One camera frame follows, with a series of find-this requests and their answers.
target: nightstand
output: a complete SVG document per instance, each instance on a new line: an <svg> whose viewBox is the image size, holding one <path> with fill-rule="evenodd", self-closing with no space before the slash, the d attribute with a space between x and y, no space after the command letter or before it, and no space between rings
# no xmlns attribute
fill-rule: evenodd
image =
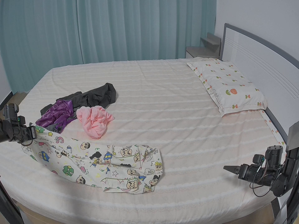
<svg viewBox="0 0 299 224"><path fill-rule="evenodd" d="M186 58L199 56L219 59L221 38L208 32L207 37L200 39L204 41L205 47L186 47Z"/></svg>

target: cartoon print pajamas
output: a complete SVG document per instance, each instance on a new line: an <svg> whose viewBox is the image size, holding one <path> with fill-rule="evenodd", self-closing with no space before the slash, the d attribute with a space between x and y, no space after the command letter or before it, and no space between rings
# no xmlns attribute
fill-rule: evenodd
<svg viewBox="0 0 299 224"><path fill-rule="evenodd" d="M72 182L102 187L104 192L152 192L163 164L157 148L115 147L61 136L36 125L37 138L24 153Z"/></svg>

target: white headboard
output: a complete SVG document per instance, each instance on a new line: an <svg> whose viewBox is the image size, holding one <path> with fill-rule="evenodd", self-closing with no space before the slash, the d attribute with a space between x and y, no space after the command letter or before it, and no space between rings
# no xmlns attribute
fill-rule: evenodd
<svg viewBox="0 0 299 224"><path fill-rule="evenodd" d="M266 113L283 139L299 121L299 61L243 29L224 25L220 59L231 61L263 92Z"/></svg>

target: bed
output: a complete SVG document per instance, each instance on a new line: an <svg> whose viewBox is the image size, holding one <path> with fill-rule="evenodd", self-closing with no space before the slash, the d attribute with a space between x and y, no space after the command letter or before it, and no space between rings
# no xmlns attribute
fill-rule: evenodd
<svg viewBox="0 0 299 224"><path fill-rule="evenodd" d="M237 49L227 47L224 43L225 59L232 51L238 55ZM220 224L269 204L275 198L272 192L263 198L254 196L248 183L223 166L250 164L254 154L264 154L268 146L278 143L277 139L257 110L220 118L218 107L186 65L196 59L201 58L54 68L19 106L19 115L25 116L26 123L34 123L40 118L39 110L55 99L112 83L117 100L107 111L115 120L108 124L103 137L91 139L78 120L62 134L116 146L158 147L164 175L154 192L104 193L69 182L24 154L19 144L6 142L1 144L0 167L9 195L32 211L67 224ZM282 123L280 127L286 135L287 126ZM263 187L257 194L267 190Z"/></svg>

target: white wall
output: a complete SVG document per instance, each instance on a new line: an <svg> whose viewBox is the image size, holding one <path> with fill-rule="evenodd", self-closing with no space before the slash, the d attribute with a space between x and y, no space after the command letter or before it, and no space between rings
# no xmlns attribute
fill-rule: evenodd
<svg viewBox="0 0 299 224"><path fill-rule="evenodd" d="M11 88L6 77L2 57L0 54L0 104L10 92Z"/></svg>
<svg viewBox="0 0 299 224"><path fill-rule="evenodd" d="M299 0L217 0L215 35L224 23L260 36L299 60Z"/></svg>

